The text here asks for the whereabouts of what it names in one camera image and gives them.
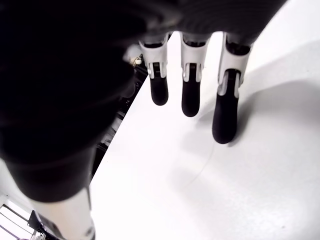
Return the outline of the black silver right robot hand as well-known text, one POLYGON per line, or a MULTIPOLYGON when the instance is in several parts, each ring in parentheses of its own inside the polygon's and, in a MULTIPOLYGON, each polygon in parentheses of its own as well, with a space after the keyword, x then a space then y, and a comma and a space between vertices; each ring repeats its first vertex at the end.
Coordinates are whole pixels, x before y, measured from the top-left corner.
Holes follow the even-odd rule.
POLYGON ((59 240, 93 240, 90 169, 133 84, 139 44, 156 105, 168 100, 167 43, 180 32, 183 113, 195 116, 211 35, 223 33, 212 135, 237 131, 253 43, 282 0, 3 0, 0 157, 36 217, 59 240))

